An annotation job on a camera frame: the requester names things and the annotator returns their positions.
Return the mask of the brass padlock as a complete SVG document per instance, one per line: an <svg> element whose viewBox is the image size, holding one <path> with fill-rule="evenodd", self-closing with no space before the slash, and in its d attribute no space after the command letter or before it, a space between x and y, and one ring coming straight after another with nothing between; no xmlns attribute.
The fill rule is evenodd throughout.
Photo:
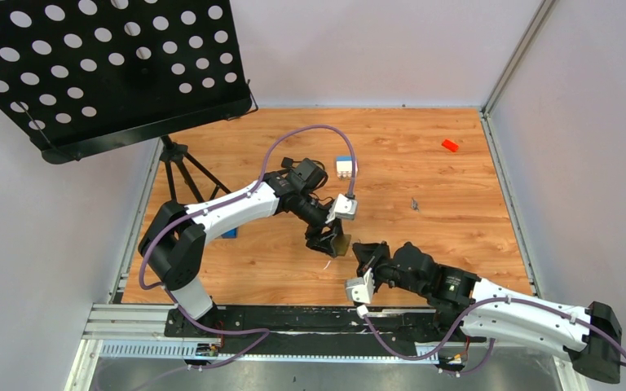
<svg viewBox="0 0 626 391"><path fill-rule="evenodd" d="M350 242L351 242L351 235L349 234L338 235L335 238L333 242L333 247L335 249L337 257L344 257L347 254L348 249L350 247Z"/></svg>

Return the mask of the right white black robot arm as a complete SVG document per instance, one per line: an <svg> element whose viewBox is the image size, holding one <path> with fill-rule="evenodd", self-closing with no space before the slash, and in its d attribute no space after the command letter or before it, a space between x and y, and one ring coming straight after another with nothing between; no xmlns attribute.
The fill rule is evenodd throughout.
<svg viewBox="0 0 626 391"><path fill-rule="evenodd" d="M387 243L356 243L356 276L345 283L358 316L370 321L368 305L381 285L425 299L434 308L433 329L440 346L459 334L538 349L569 361L589 379L620 382L626 367L622 327L613 309L594 301L566 305L529 297L474 273L437 263L407 242L395 252Z"/></svg>

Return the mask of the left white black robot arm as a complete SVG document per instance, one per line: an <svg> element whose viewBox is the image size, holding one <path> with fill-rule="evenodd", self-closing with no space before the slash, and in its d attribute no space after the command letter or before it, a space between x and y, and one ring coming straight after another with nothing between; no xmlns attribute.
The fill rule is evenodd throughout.
<svg viewBox="0 0 626 391"><path fill-rule="evenodd" d="M307 224L306 246L330 257L346 253L349 237L342 219L353 218L354 197L340 194L323 202L315 196L328 180L313 160L284 160L280 170L247 187L201 204L164 203L143 238L143 268L151 268L170 298L183 308L186 326L197 336L217 326L214 302L198 274L205 246L248 222L291 213Z"/></svg>

